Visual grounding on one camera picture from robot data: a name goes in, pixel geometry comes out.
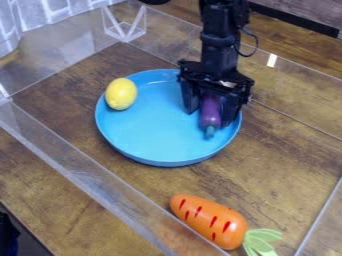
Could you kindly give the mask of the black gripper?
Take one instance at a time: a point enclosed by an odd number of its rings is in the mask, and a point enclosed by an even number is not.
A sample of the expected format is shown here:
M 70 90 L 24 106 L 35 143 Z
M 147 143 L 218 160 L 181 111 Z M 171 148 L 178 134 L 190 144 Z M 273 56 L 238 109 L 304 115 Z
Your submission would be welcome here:
M 202 32 L 201 40 L 201 61 L 178 62 L 185 110 L 187 114 L 194 113 L 203 93 L 222 97 L 221 118 L 222 126 L 226 127 L 237 119 L 242 106 L 249 103 L 254 80 L 238 71 L 239 34 L 219 37 Z

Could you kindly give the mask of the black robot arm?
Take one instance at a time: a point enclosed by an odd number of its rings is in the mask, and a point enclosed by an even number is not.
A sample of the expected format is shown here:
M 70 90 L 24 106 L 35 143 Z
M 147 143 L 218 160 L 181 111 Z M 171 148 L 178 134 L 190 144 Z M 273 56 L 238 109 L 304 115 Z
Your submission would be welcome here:
M 249 23 L 247 0 L 199 0 L 203 22 L 201 61 L 178 62 L 185 109 L 201 111 L 201 128 L 215 131 L 238 118 L 254 80 L 238 71 L 241 32 Z

